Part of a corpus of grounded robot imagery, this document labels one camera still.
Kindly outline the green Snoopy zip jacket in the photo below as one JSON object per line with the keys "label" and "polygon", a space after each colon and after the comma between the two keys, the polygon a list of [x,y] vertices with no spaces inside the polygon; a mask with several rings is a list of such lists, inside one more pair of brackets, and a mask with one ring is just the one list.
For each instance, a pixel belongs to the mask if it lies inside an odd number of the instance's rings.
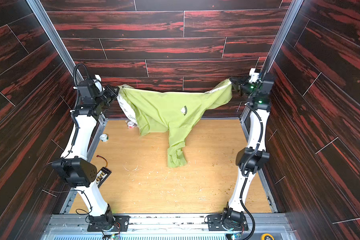
{"label": "green Snoopy zip jacket", "polygon": [[228,79],[204,93],[155,92],[119,87],[117,100],[126,117],[137,125],[140,135],[169,134],[168,167],[187,164],[183,148],[192,128],[207,110],[227,104],[232,99],[232,82]]}

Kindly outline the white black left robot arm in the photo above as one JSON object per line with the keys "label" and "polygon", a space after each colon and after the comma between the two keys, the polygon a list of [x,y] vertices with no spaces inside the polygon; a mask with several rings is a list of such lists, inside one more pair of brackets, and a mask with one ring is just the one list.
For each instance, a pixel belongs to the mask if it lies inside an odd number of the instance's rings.
{"label": "white black left robot arm", "polygon": [[109,86],[103,87],[99,75],[80,82],[76,90],[77,102],[71,111],[74,128],[66,149],[51,166],[86,204],[88,211],[77,210],[77,214],[88,215],[91,227],[109,231],[115,220],[110,205],[103,199],[96,183],[97,168],[88,161],[87,153],[103,107],[113,102],[118,91]]}

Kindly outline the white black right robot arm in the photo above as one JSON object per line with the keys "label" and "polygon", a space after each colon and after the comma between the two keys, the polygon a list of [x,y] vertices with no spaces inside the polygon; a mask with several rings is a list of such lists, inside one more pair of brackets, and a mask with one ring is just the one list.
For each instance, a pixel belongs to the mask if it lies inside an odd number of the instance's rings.
{"label": "white black right robot arm", "polygon": [[227,230],[248,229],[245,214],[247,194],[256,173],[268,162],[270,154],[266,150],[266,125],[271,113],[270,92],[274,85],[272,76],[262,78],[256,69],[251,69],[247,77],[232,77],[234,89],[248,96],[242,123],[249,121],[246,133],[247,146],[236,157],[238,178],[234,193],[224,208],[222,224]]}

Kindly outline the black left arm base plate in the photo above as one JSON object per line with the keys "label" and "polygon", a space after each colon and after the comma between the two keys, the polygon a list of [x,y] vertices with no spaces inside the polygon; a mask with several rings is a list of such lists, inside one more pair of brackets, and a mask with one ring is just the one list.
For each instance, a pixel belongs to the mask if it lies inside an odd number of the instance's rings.
{"label": "black left arm base plate", "polygon": [[130,216],[89,216],[88,232],[126,232],[129,227]]}

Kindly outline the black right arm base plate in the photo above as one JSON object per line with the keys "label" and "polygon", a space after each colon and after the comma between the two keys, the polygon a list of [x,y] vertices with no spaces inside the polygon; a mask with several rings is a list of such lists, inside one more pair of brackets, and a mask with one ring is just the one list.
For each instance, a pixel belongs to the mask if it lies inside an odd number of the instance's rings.
{"label": "black right arm base plate", "polygon": [[248,231],[248,222],[244,215],[224,216],[222,214],[207,215],[205,223],[209,231]]}

